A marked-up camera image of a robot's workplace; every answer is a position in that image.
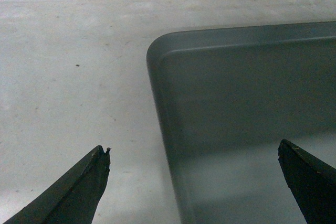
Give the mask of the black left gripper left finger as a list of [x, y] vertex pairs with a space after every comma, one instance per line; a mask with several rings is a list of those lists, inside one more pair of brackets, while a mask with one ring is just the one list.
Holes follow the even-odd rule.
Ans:
[[110, 148], [93, 148], [6, 223], [92, 223], [110, 173]]

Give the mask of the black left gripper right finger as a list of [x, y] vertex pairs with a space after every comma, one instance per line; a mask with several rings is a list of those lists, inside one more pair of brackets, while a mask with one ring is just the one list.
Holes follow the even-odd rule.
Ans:
[[278, 161], [307, 223], [335, 223], [335, 168], [283, 139]]

